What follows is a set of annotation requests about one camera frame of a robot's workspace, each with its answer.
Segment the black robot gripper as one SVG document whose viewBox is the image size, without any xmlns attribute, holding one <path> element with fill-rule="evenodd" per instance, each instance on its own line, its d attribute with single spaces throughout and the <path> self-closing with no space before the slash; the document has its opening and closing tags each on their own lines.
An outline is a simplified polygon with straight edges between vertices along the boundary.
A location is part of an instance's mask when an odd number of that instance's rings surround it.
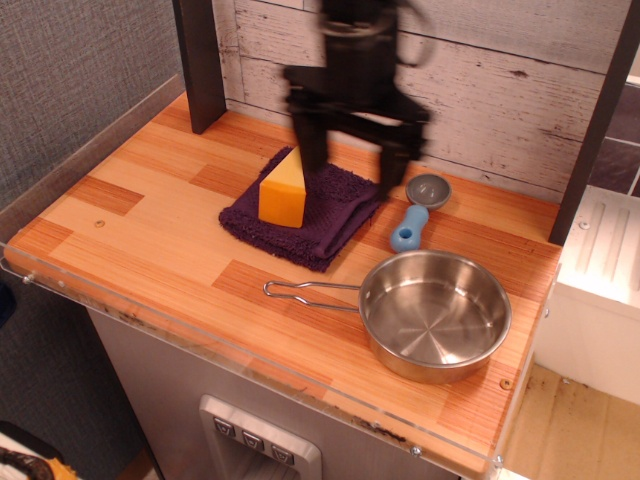
<svg viewBox="0 0 640 480">
<path fill-rule="evenodd" d="M 395 29 L 323 31 L 324 66 L 288 65 L 287 97 L 303 168 L 319 172 L 328 163 L 328 132 L 342 131 L 381 147 L 378 199 L 399 186 L 425 143 L 430 113 L 395 84 Z"/>
</svg>

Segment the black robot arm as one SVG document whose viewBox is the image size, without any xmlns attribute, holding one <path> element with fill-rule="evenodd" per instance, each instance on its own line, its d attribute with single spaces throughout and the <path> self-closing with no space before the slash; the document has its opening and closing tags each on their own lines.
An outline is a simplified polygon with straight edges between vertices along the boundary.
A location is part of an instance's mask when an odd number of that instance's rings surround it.
<svg viewBox="0 0 640 480">
<path fill-rule="evenodd" d="M 324 1 L 318 27 L 321 67 L 288 65 L 288 111 L 303 166 L 318 171 L 329 160 L 328 134 L 339 131 L 380 148 L 378 198 L 400 185 L 421 156 L 429 111 L 395 84 L 398 1 Z"/>
</svg>

